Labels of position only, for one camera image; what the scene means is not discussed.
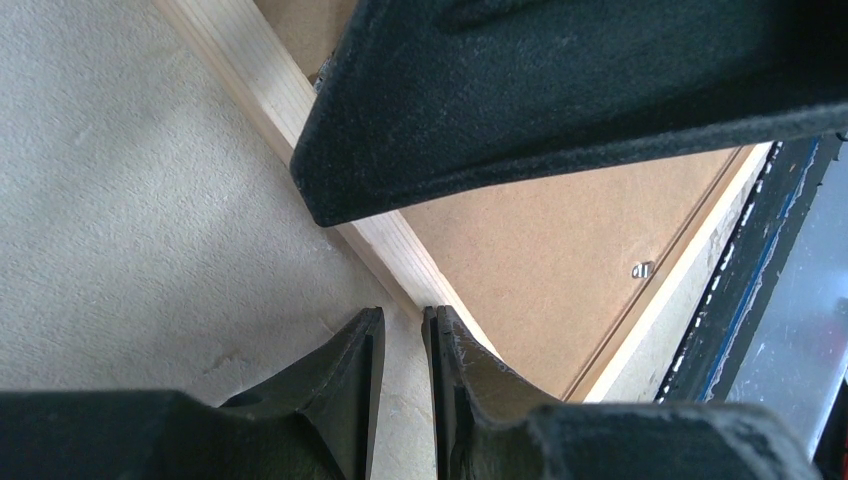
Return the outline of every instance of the metal screw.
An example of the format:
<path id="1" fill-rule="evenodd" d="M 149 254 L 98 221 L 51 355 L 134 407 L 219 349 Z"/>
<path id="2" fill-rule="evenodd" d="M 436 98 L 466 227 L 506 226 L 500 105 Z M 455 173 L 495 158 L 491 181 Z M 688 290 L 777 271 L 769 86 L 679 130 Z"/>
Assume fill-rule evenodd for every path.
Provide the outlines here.
<path id="1" fill-rule="evenodd" d="M 642 262 L 633 267 L 633 278 L 648 278 L 654 273 L 654 262 Z"/>

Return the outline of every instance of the felt-covered surface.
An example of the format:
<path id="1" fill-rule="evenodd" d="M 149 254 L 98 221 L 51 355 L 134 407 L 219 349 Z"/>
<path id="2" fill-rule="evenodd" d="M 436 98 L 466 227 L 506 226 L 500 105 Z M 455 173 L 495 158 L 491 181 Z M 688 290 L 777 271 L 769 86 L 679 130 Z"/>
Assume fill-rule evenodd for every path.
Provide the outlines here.
<path id="1" fill-rule="evenodd" d="M 329 226 L 848 123 L 839 0 L 363 0 L 292 173 Z"/>
<path id="2" fill-rule="evenodd" d="M 0 388 L 217 404 L 380 305 L 372 478 L 434 478 L 421 319 L 312 222 L 152 3 L 0 10 Z"/>

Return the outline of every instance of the wooden frame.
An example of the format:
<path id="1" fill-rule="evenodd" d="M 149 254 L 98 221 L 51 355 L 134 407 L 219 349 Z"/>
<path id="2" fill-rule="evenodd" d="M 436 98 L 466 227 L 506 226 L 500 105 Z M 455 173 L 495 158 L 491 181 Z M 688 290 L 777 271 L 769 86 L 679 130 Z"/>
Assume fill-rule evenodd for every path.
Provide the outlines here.
<path id="1" fill-rule="evenodd" d="M 154 0 L 288 165 L 315 94 L 252 0 Z M 768 151 L 740 149 L 693 212 L 641 295 L 581 372 L 569 401 L 650 400 L 704 291 Z M 456 308 L 497 355 L 400 212 L 337 230 L 413 319 L 429 305 Z"/>

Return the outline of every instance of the black rubber piece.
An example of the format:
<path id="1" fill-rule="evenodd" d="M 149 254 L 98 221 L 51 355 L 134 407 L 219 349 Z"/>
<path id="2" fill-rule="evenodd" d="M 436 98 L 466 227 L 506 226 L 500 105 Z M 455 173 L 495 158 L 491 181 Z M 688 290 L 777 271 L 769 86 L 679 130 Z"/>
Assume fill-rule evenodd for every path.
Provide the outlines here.
<path id="1" fill-rule="evenodd" d="M 291 171 L 330 226 L 848 125 L 842 0 L 361 0 Z"/>
<path id="2" fill-rule="evenodd" d="M 566 405 L 427 309 L 439 480 L 812 479 L 780 422 L 746 405 Z"/>
<path id="3" fill-rule="evenodd" d="M 0 394 L 0 478 L 365 480 L 384 354 L 367 309 L 217 409 L 166 391 Z"/>

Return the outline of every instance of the gray metal surface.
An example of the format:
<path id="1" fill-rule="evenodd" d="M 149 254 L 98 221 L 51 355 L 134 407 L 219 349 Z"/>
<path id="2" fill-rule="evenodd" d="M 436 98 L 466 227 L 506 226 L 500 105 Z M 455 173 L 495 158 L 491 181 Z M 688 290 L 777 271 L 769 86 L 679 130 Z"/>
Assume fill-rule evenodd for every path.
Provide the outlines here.
<path id="1" fill-rule="evenodd" d="M 733 382 L 812 457 L 848 367 L 848 148 L 832 162 Z"/>

